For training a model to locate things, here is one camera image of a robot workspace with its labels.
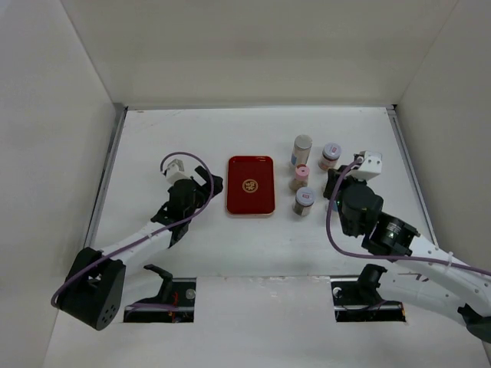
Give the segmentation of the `grey-lid spice jar front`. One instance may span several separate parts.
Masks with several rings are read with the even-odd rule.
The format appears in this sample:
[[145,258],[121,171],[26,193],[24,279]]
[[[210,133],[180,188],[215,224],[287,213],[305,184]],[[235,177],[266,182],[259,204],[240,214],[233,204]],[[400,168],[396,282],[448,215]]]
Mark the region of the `grey-lid spice jar front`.
[[315,203],[315,192],[310,187],[301,187],[295,193],[293,212],[299,216],[306,216]]

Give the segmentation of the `grey-lid spice jar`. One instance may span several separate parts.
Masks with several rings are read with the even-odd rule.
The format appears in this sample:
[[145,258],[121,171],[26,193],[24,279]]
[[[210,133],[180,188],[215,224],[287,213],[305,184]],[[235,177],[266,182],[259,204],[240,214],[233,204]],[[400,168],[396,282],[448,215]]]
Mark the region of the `grey-lid spice jar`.
[[293,212],[299,216],[306,216],[315,203],[315,192],[310,187],[301,187],[295,193]]
[[335,168],[340,156],[341,147],[337,143],[326,144],[318,161],[319,168],[324,171]]

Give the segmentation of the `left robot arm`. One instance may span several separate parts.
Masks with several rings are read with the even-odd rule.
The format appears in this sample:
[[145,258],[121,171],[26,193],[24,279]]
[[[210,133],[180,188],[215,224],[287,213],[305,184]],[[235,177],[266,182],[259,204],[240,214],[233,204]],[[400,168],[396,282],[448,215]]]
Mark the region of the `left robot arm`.
[[124,308],[124,321],[145,322],[150,317],[170,323],[190,320],[194,312],[194,301],[186,297],[190,286],[151,264],[150,259],[176,245],[191,221],[223,191],[222,177],[202,166],[197,166],[195,173],[204,179],[203,184],[181,169],[166,169],[169,198],[157,213],[123,241],[101,250],[79,251],[65,282],[54,293],[52,305],[95,330],[103,330],[121,307],[127,276],[143,268],[160,279],[147,285],[147,297]]

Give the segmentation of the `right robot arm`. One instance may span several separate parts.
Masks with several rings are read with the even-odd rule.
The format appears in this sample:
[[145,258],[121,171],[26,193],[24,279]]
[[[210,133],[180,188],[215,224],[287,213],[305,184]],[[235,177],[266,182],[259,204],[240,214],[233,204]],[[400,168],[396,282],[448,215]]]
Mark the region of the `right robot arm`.
[[383,211],[384,200],[354,174],[352,163],[328,170],[326,233],[338,253],[364,259],[356,289],[369,306],[399,301],[443,315],[490,342],[490,272],[438,248]]

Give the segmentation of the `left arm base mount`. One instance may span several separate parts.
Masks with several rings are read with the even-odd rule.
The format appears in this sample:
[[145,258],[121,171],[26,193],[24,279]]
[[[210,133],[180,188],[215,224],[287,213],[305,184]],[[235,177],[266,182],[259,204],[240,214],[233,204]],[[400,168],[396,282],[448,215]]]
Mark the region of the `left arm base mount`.
[[196,303],[197,280],[175,278],[170,272],[146,264],[145,270],[157,274],[161,279],[158,292],[144,297],[124,308],[124,323],[133,324],[184,324],[193,323]]

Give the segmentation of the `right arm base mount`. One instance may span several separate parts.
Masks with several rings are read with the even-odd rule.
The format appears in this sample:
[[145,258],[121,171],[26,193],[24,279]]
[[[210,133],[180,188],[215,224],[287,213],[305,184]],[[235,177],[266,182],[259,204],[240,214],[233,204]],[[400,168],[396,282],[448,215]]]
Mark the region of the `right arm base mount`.
[[334,318],[338,323],[406,322],[399,301],[383,299],[377,289],[386,268],[367,264],[358,276],[331,279]]

